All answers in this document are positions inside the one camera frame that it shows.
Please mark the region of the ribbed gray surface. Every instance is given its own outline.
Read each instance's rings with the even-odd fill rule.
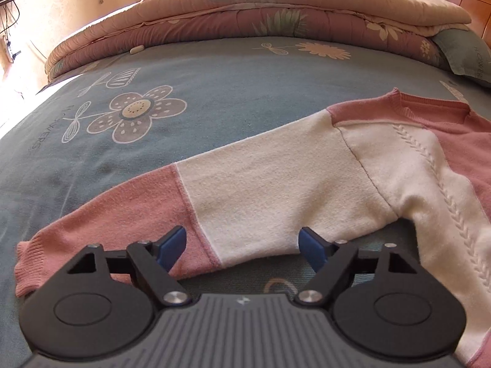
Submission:
[[[283,294],[205,294],[194,306],[165,312],[140,344],[99,362],[36,356],[25,368],[462,368],[452,357],[391,364],[346,344],[320,311]]]

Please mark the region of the cable knit pattern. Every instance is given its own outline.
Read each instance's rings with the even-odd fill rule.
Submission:
[[[440,189],[441,195],[445,200],[445,203],[448,207],[448,211],[450,212],[450,216],[454,221],[455,227],[458,229],[458,233],[463,239],[463,243],[467,248],[467,254],[470,257],[470,261],[474,265],[474,270],[477,275],[481,279],[483,285],[486,290],[491,293],[491,289],[489,286],[490,282],[490,269],[486,262],[481,259],[476,251],[476,242],[475,238],[469,233],[469,230],[462,218],[461,212],[456,205],[454,198],[449,194],[448,190],[445,188],[444,183],[442,182],[438,171],[436,170],[435,159],[432,157],[431,153],[428,152],[428,149],[421,145],[414,137],[412,137],[402,125],[392,125],[396,133],[404,140],[406,144],[408,144],[411,148],[416,150],[421,156],[423,156],[428,162],[431,172],[435,177],[436,184]]]

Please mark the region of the blue pillow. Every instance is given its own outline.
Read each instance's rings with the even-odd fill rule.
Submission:
[[[472,30],[448,29],[431,38],[456,75],[491,88],[491,50]]]

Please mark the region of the bed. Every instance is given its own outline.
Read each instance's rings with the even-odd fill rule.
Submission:
[[[19,112],[2,129],[11,128],[0,140],[2,367],[29,356],[17,322],[17,243],[115,185],[394,87],[467,102],[491,118],[489,89],[453,75],[430,36],[421,35],[422,28],[412,32],[415,22],[404,30],[394,19],[393,25],[377,20],[377,12],[320,10],[313,7],[323,2],[312,1],[211,0],[199,9],[198,0],[176,1],[199,14],[189,8],[163,15],[153,10],[165,6],[163,0],[143,0],[63,41],[47,62],[50,85],[29,114]],[[462,28],[466,15],[458,13],[460,24],[428,23],[424,31],[437,33],[449,23]],[[145,48],[130,53],[139,45]],[[123,93],[145,98],[157,89],[165,93],[164,109],[134,106],[127,113],[142,119],[123,128],[122,109],[111,101]],[[404,219],[355,242],[372,250],[394,242],[418,255],[414,227]],[[183,284],[193,294],[293,295],[312,276],[303,258],[284,255]]]

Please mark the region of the pink and white sweater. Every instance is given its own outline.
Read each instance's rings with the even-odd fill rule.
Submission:
[[[88,243],[122,249],[174,225],[189,277],[298,250],[310,226],[353,238],[414,222],[423,266],[464,305],[457,355],[491,366],[491,123],[462,102],[394,89],[133,178],[18,246],[18,296]]]

